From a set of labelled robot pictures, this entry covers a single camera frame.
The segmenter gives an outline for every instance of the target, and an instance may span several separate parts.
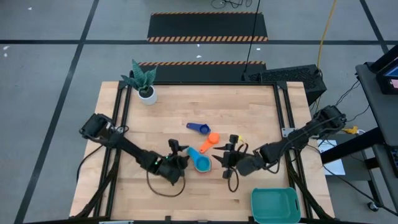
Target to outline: wire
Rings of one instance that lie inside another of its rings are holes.
[[[101,149],[101,147],[103,147],[103,145],[100,145],[98,148],[96,148],[94,151],[92,151],[91,153],[89,153],[79,164],[79,167],[77,168],[77,173],[76,173],[76,183],[79,181],[79,173],[80,173],[80,168],[83,165],[83,163],[86,161],[86,159],[88,159],[90,156],[92,156],[94,153],[98,152],[99,149]]]
[[[325,30],[323,31],[323,34],[322,34],[321,42],[320,42],[320,44],[319,44],[318,60],[317,60],[317,68],[318,68],[318,69],[320,69],[320,64],[321,64],[321,57],[322,57],[322,50],[323,50],[323,41],[324,41],[325,38],[326,38],[326,33],[328,32],[328,29],[329,29],[329,24],[330,24],[330,21],[331,21],[331,17],[332,17],[332,15],[333,15],[333,13],[335,12],[336,3],[337,3],[337,0],[334,0],[334,1],[333,1],[333,5],[331,6],[331,9],[330,9],[330,12],[329,12],[329,17],[328,17],[328,20],[327,20],[327,22],[326,22]],[[317,102],[317,109],[315,110],[315,112],[318,111],[318,107],[319,107],[319,102],[320,102],[320,100],[321,100],[321,96],[320,96],[320,97],[318,98],[318,100],[316,101],[316,102]]]
[[[253,24],[253,31],[252,31],[252,33],[251,33],[250,46],[249,46],[249,53],[248,53],[248,57],[247,57],[247,59],[246,59],[246,65],[244,66],[243,73],[245,73],[246,70],[248,69],[250,51],[251,51],[251,46],[252,46],[252,44],[253,44],[254,31],[256,31],[257,14],[259,13],[260,2],[261,2],[261,0],[259,0],[259,3],[257,4],[256,13],[255,13],[255,15],[254,15],[254,24]]]
[[[322,55],[323,41],[325,40],[326,33],[328,32],[330,20],[331,20],[331,17],[333,15],[334,11],[335,11],[336,2],[337,2],[337,0],[334,0],[333,1],[333,5],[331,6],[331,9],[330,9],[330,12],[329,12],[329,18],[328,18],[328,21],[326,22],[325,31],[323,31],[323,35],[322,35],[322,38],[321,38],[321,43],[319,45],[318,62],[317,62],[317,67],[318,68],[319,68],[319,66],[321,64],[321,55]]]
[[[123,128],[122,135],[130,130],[130,127],[127,126],[127,125],[119,126],[119,127],[116,128],[116,130],[118,130],[118,129],[120,129],[120,128]],[[100,145],[98,148],[96,148],[94,151],[92,151],[90,154],[88,154],[88,155],[80,162],[80,164],[79,164],[79,166],[78,166],[78,168],[77,168],[77,173],[76,173],[76,183],[77,183],[78,180],[79,180],[79,173],[80,173],[80,169],[81,169],[83,163],[84,163],[90,156],[92,156],[92,155],[93,155],[94,153],[96,153],[99,149],[101,149],[101,147],[103,147],[105,143],[112,144],[110,141],[105,142],[105,141],[100,141],[100,140],[97,140],[97,139],[94,139],[94,138],[89,138],[89,139],[92,140],[93,142],[99,143],[99,144],[101,144],[101,145]]]
[[[236,169],[234,167],[230,167],[230,169],[233,172],[235,172],[235,175],[236,175],[236,187],[235,187],[234,190],[232,190],[232,188],[231,188],[231,177],[232,177],[232,175],[231,175],[231,177],[228,178],[228,188],[229,188],[229,191],[231,191],[233,193],[233,192],[238,190],[238,187],[239,187],[239,176],[238,176],[238,173],[236,172]]]
[[[315,148],[315,147],[313,147],[313,146],[310,146],[310,147],[313,148],[314,150],[316,150],[316,151],[319,153],[319,155],[321,154],[321,152],[320,152],[317,148]],[[358,191],[361,195],[367,197],[369,200],[371,200],[372,202],[374,202],[374,203],[376,204],[377,207],[383,208],[383,209],[385,209],[387,212],[389,212],[389,213],[391,213],[391,214],[393,214],[393,215],[395,215],[395,216],[398,216],[398,213],[397,213],[397,212],[394,212],[394,211],[391,210],[390,208],[385,207],[383,204],[381,204],[380,202],[374,200],[372,197],[370,197],[370,196],[367,195],[366,193],[364,193],[364,192],[362,192],[361,190],[359,190],[357,187],[355,187],[353,184],[351,184],[350,182],[348,182],[348,181],[345,180],[344,178],[339,177],[338,175],[334,174],[332,171],[330,171],[328,168],[326,168],[325,165],[322,164],[322,166],[323,166],[323,168],[325,168],[331,175],[333,175],[333,176],[339,178],[341,181],[343,181],[344,183],[348,184],[349,186],[351,186],[352,188],[354,188],[356,191]]]
[[[336,102],[335,106],[339,105],[339,104],[343,101],[343,99],[344,99],[349,93],[351,93],[351,91],[353,91],[354,89],[356,89],[357,87],[359,87],[360,83],[358,83],[358,82],[359,82],[359,80],[357,80],[357,81],[351,86],[350,89],[348,89],[345,93],[342,94],[342,96],[341,96],[341,97],[338,99],[338,101]]]
[[[371,105],[368,105],[368,107],[367,107],[363,112],[361,112],[361,113],[355,115],[355,117],[354,117],[353,119],[348,120],[347,122],[353,121],[353,120],[355,120],[358,116],[361,116],[362,114],[365,114],[365,112],[369,109],[370,106],[371,106]]]
[[[180,173],[183,174],[183,170],[181,169],[180,161],[179,161],[178,159],[177,159],[177,166],[178,166],[178,169],[180,170]],[[160,196],[163,196],[163,197],[177,197],[177,196],[179,196],[179,195],[184,191],[184,189],[185,189],[185,184],[186,184],[185,175],[182,175],[182,180],[183,180],[183,185],[182,185],[182,189],[181,189],[181,191],[180,191],[179,193],[177,193],[177,194],[175,194],[175,195],[163,194],[163,193],[160,193],[160,192],[156,191],[156,190],[151,186],[151,184],[150,184],[150,182],[149,182],[149,171],[147,170],[147,184],[148,184],[148,187],[150,188],[150,190],[151,190],[153,193],[155,193],[155,194],[157,194],[157,195],[160,195]]]
[[[215,6],[215,2],[217,2],[217,1],[220,4],[220,7]],[[211,6],[213,6],[213,8],[215,8],[215,9],[222,9],[226,6],[226,3],[230,3],[232,8],[237,9],[239,6],[243,5],[243,0],[238,1],[238,3],[230,1],[230,0],[212,0]],[[252,3],[253,3],[253,0],[246,0],[245,6],[250,7]]]

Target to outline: table leg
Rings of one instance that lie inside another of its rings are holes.
[[[384,138],[380,129],[378,127],[374,128],[356,138],[353,138],[344,142],[343,144],[339,144],[334,148],[321,153],[322,164],[333,162],[354,152],[361,151],[373,146],[374,144],[381,144],[383,142]]]

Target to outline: black and orange striped mat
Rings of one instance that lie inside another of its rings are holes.
[[[268,38],[261,12],[257,15],[254,12],[160,12],[150,17],[147,40],[199,44],[263,42]]]
[[[158,66],[155,82],[239,82],[246,61],[140,62],[144,72]],[[266,69],[265,62],[249,61],[247,72]]]

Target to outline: wooden table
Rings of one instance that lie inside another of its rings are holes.
[[[95,113],[112,117],[117,85],[117,82],[103,82]],[[288,88],[295,125],[300,128],[311,119],[304,88],[302,83],[288,83]],[[185,125],[188,122],[206,123],[213,132],[220,133],[218,146],[224,146],[230,134],[242,135],[249,143],[249,151],[264,143],[281,140],[271,86],[161,85],[156,86],[156,91],[158,101],[152,106],[143,105],[135,90],[131,95],[127,118],[130,130],[125,137],[143,149],[166,155],[170,152],[167,143],[170,138],[179,140],[181,145],[199,149],[206,137],[187,129]],[[282,91],[279,94],[287,126]],[[310,145],[317,146],[315,141],[310,141]],[[88,141],[85,155],[96,147],[96,143]],[[222,153],[209,149],[205,154],[220,156]],[[324,210],[334,216],[319,154],[307,147],[301,155],[309,191]],[[94,154],[81,168],[70,215],[77,214],[96,191],[103,158],[104,150]],[[227,181],[222,179],[224,168],[221,164],[212,157],[211,162],[211,172],[201,174],[190,161],[185,171],[187,185],[184,192],[178,197],[166,198],[150,191],[145,170],[132,156],[122,152],[111,218],[164,220],[165,216],[170,215],[172,220],[247,221],[251,216],[250,195],[253,188],[289,186],[284,159],[278,174],[260,170],[247,177],[239,176],[239,189],[235,193],[228,190]],[[159,176],[150,175],[150,182],[165,194],[175,194],[182,187],[182,179],[174,187]],[[305,217],[301,192],[298,196],[302,217]],[[103,200],[101,214],[104,214],[105,202]]]

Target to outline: potted plant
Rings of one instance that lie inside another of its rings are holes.
[[[123,80],[137,90],[138,97],[145,105],[153,105],[157,101],[157,95],[153,83],[156,77],[156,69],[142,71],[138,63],[132,60],[132,78],[122,75]]]

